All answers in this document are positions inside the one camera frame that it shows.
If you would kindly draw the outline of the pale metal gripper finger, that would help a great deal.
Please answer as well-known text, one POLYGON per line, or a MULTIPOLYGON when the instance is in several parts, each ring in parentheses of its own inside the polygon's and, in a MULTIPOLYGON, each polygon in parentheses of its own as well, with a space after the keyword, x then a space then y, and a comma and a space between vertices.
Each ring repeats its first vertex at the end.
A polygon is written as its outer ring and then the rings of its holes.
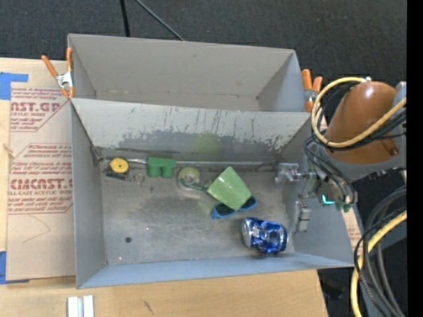
POLYGON ((296 201, 294 205, 293 231, 306 232, 311 220, 311 208, 303 201, 296 201))
POLYGON ((277 190, 283 190, 286 185, 310 178, 311 173, 308 170, 300 171, 298 163, 281 162, 276 167, 274 183, 277 190))

